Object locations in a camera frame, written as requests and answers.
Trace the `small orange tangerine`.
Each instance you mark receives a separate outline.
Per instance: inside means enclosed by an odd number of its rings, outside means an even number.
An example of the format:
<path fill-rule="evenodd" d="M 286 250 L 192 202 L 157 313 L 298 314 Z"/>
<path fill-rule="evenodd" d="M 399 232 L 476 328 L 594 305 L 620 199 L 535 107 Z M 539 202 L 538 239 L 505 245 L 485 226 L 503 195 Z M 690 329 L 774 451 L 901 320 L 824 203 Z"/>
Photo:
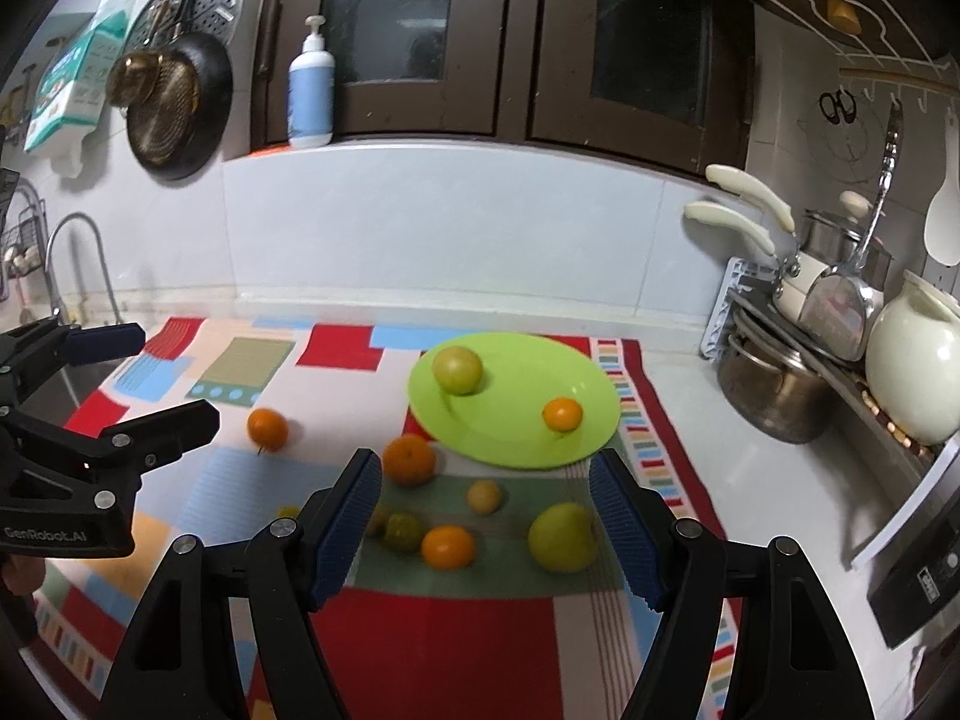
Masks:
<path fill-rule="evenodd" d="M 477 543 L 466 528 L 439 525 L 423 536 L 420 554 L 435 571 L 459 571 L 475 561 Z"/>

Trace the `green apple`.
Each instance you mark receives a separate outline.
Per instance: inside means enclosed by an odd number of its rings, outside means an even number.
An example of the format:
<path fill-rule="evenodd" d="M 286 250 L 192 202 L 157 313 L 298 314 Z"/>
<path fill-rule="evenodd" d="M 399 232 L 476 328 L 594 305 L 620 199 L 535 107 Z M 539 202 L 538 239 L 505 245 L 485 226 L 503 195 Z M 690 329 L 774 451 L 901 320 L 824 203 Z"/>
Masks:
<path fill-rule="evenodd" d="M 431 372 L 439 387 L 449 395 L 471 395 L 483 380 L 480 356 L 465 346 L 444 346 L 434 355 Z"/>
<path fill-rule="evenodd" d="M 592 515 L 576 502 L 555 504 L 537 515 L 527 532 L 530 555 L 552 574 L 577 574 L 599 555 Z"/>

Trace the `black knife block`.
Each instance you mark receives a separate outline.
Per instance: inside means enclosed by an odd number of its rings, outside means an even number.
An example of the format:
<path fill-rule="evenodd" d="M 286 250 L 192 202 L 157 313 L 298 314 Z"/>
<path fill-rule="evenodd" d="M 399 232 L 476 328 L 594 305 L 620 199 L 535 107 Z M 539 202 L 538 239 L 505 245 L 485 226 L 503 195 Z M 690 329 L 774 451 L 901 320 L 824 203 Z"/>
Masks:
<path fill-rule="evenodd" d="M 958 493 L 869 593 L 885 645 L 896 649 L 958 595 Z"/>

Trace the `colourful patchwork table cloth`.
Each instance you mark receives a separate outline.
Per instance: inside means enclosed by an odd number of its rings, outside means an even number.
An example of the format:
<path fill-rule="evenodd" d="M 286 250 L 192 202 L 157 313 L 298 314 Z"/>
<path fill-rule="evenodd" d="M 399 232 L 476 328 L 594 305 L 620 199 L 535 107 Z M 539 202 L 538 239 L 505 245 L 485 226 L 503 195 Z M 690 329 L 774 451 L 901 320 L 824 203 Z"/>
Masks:
<path fill-rule="evenodd" d="M 210 447 L 146 478 L 133 517 L 135 553 L 112 561 L 55 561 L 37 595 L 37 655 L 82 712 L 103 694 L 125 626 L 167 545 L 183 533 L 242 541 L 334 483 L 359 447 L 381 450 L 418 433 L 407 382 L 443 341 L 436 328 L 324 325 L 307 320 L 172 317 L 145 352 L 98 385 L 78 385 L 67 424 L 96 434 L 122 419 L 192 397 L 221 415 Z M 285 416 L 290 437 L 259 452 L 252 410 Z M 466 528 L 477 557 L 435 571 L 420 550 L 398 554 L 364 538 L 342 592 L 314 619 L 335 681 L 356 718 L 615 718 L 651 649 L 658 617 L 602 551 L 577 574 L 532 559 L 527 532 L 540 512 L 586 504 L 587 470 L 500 470 L 434 447 L 427 484 L 384 484 L 381 505 L 427 525 Z M 474 514 L 467 489 L 493 479 L 498 512 Z"/>

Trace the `teal tissue package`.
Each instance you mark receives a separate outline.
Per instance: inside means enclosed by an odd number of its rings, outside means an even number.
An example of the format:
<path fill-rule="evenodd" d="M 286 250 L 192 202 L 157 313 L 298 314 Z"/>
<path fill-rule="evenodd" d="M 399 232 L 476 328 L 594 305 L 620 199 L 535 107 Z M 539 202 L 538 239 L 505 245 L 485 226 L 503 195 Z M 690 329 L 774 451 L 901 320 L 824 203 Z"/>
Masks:
<path fill-rule="evenodd" d="M 107 75 L 125 44 L 128 16 L 117 10 L 87 26 L 41 78 L 25 151 L 36 158 L 78 158 L 106 102 Z"/>

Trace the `stainless steel stockpot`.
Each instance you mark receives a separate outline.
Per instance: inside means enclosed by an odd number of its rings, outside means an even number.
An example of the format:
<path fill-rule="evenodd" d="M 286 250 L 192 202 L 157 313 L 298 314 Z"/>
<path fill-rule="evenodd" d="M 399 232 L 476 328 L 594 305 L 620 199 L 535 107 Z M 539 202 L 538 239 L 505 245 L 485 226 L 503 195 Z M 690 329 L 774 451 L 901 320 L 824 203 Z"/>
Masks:
<path fill-rule="evenodd" d="M 809 444 L 832 419 L 836 395 L 817 372 L 732 333 L 718 367 L 721 392 L 752 426 L 786 444 Z"/>

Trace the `small copper saucepan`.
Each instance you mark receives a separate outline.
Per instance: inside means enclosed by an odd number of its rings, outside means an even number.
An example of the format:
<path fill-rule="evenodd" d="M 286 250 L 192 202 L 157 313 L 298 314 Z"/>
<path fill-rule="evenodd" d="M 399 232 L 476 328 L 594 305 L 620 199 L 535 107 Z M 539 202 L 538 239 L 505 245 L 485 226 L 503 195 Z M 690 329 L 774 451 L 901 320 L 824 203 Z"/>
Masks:
<path fill-rule="evenodd" d="M 128 109 L 169 101 L 182 85 L 181 60 L 155 47 L 161 16 L 160 11 L 153 16 L 143 46 L 121 55 L 110 67 L 106 82 L 106 101 L 110 106 Z"/>

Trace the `small yellow-brown fruit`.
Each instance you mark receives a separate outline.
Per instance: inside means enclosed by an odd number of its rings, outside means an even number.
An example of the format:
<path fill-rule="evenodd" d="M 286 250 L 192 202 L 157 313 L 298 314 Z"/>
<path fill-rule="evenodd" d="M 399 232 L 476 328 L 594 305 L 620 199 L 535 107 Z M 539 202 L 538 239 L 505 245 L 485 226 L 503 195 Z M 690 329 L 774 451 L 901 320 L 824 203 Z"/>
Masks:
<path fill-rule="evenodd" d="M 488 517 L 500 510 L 505 493 L 493 479 L 477 479 L 467 489 L 466 502 L 469 509 L 480 517 Z"/>

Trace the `white ceramic pot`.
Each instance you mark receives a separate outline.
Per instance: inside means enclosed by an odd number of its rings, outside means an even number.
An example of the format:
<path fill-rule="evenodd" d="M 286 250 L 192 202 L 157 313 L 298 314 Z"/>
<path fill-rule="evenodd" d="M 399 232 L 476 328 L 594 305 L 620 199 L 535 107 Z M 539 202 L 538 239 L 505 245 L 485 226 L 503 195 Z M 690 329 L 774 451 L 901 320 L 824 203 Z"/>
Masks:
<path fill-rule="evenodd" d="M 877 405 L 921 444 L 957 433 L 957 299 L 905 271 L 903 288 L 872 327 L 866 379 Z"/>

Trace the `blue white soap dispenser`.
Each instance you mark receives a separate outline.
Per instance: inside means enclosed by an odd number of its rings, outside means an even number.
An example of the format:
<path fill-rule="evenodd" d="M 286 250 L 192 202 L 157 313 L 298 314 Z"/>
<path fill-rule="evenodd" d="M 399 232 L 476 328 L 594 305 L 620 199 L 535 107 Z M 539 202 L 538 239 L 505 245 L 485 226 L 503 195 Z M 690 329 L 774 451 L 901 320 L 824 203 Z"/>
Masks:
<path fill-rule="evenodd" d="M 288 142 L 291 148 L 319 148 L 334 133 L 335 59 L 325 47 L 325 18 L 304 20 L 308 36 L 288 68 Z"/>

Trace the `white metal pot shelf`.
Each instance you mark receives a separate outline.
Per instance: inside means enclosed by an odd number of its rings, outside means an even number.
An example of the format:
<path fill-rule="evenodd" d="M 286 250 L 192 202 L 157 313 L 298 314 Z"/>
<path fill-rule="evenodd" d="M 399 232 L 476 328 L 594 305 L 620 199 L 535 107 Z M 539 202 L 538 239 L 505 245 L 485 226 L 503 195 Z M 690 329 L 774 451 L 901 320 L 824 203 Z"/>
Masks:
<path fill-rule="evenodd" d="M 879 410 L 856 372 L 819 355 L 771 302 L 773 270 L 739 257 L 727 261 L 700 355 L 718 368 L 721 390 L 743 419 L 786 444 L 809 444 L 844 415 L 861 424 L 874 447 L 867 465 L 900 507 L 851 553 L 855 569 L 871 564 L 897 538 L 916 532 L 937 486 L 958 470 L 958 440 L 926 447 Z"/>

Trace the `round metal steamer rack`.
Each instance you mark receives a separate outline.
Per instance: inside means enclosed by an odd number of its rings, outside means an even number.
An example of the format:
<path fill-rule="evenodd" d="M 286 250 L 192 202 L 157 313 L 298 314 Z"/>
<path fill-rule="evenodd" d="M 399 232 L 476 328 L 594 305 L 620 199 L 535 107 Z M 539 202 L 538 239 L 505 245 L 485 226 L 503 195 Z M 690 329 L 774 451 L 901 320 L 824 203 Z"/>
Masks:
<path fill-rule="evenodd" d="M 174 26 L 182 0 L 148 0 L 128 28 L 124 50 L 146 47 L 149 41 L 164 46 L 174 39 Z M 195 31 L 231 43 L 241 16 L 242 0 L 192 0 L 190 24 Z"/>

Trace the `steel pot with lid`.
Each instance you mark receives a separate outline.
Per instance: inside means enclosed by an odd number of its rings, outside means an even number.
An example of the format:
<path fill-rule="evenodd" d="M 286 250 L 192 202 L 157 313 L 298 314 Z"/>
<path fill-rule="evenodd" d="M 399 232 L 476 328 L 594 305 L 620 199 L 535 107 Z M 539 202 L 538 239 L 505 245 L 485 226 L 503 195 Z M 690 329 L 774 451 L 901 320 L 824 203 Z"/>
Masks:
<path fill-rule="evenodd" d="M 805 210 L 794 249 L 782 262 L 773 304 L 788 321 L 797 325 L 800 311 L 814 281 L 832 266 L 846 262 L 861 241 L 864 224 L 874 210 L 872 203 L 852 190 L 839 194 L 841 213 Z"/>

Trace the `white rice paddle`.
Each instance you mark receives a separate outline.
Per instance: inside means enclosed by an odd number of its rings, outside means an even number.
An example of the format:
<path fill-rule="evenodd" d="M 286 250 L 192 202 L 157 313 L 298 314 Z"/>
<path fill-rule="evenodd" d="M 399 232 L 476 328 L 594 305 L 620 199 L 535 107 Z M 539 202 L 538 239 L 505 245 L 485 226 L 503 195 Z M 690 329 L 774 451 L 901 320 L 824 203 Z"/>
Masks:
<path fill-rule="evenodd" d="M 960 263 L 960 187 L 958 187 L 958 117 L 951 109 L 944 119 L 946 167 L 944 179 L 932 195 L 924 220 L 924 247 L 937 263 Z"/>

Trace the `dark brown window frame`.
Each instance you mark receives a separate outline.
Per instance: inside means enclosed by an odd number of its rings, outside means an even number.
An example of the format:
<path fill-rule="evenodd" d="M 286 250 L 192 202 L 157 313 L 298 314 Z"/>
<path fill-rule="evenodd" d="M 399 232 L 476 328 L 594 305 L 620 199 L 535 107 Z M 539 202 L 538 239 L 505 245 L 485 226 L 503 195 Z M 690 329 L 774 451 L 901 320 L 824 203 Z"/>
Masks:
<path fill-rule="evenodd" d="M 700 177 L 747 158 L 745 0 L 265 0 L 251 143 L 286 137 L 288 67 L 319 15 L 337 137 L 571 149 Z"/>

